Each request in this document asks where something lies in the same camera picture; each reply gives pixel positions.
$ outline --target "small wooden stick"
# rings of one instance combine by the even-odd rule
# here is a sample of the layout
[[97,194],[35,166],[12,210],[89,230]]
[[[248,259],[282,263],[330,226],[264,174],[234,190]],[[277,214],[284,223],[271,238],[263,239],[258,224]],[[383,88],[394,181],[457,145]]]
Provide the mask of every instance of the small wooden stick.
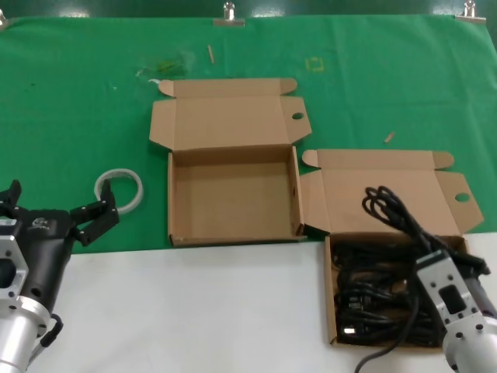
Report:
[[395,132],[391,132],[391,133],[387,136],[387,138],[385,138],[385,139],[384,139],[384,141],[383,141],[383,142],[384,142],[385,144],[388,144],[388,143],[390,142],[390,140],[391,140],[394,136],[395,136]]
[[209,56],[210,56],[210,62],[214,64],[214,55],[212,54],[212,48],[210,47],[210,44],[207,45],[207,49],[209,50]]

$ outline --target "box lid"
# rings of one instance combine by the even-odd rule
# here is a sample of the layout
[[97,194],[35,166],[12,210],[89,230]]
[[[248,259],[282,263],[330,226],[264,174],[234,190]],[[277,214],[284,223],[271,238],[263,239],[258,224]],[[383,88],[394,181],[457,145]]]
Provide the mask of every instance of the box lid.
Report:
[[292,144],[311,133],[292,78],[164,80],[150,140],[171,150]]
[[464,175],[440,171],[453,165],[450,153],[308,150],[302,159],[320,168],[301,176],[304,223],[324,232],[393,232],[361,204],[365,188],[380,185],[430,233],[460,235],[483,221]]

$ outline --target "green cloth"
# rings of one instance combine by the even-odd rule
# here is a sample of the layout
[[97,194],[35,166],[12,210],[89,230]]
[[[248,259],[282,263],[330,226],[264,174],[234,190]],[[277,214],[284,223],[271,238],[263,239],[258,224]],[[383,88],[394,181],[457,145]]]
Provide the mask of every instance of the green cloth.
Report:
[[[169,247],[167,156],[148,140],[163,97],[148,80],[255,77],[298,81],[313,129],[299,154],[449,151],[485,216],[475,232],[497,230],[497,54],[485,26],[451,16],[19,19],[0,33],[0,189],[16,178],[20,205],[71,209],[101,173],[132,169],[140,207],[75,252]],[[113,189],[121,205],[134,195],[131,181]]]

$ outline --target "tape roll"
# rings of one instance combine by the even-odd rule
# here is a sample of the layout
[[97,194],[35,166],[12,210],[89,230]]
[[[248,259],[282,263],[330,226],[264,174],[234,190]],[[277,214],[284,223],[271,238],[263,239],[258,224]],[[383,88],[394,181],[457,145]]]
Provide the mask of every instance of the tape roll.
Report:
[[126,177],[128,179],[133,179],[137,184],[137,194],[134,196],[133,200],[127,204],[126,206],[118,207],[117,212],[119,215],[127,214],[128,212],[132,212],[141,202],[143,198],[143,184],[141,183],[141,179],[135,171],[130,169],[111,169],[106,173],[100,175],[100,177],[96,180],[95,196],[97,200],[100,200],[100,192],[102,190],[103,182],[110,179],[116,179],[119,177]]

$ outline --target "white table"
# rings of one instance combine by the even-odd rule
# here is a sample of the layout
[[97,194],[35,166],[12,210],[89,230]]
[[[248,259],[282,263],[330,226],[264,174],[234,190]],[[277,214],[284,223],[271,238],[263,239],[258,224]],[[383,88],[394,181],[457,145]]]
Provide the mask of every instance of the white table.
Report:
[[[497,271],[497,233],[469,235]],[[55,312],[65,327],[31,373],[353,372],[367,348],[333,348],[320,242],[73,256]],[[497,276],[483,277],[497,302]],[[363,373],[452,372],[396,352]]]

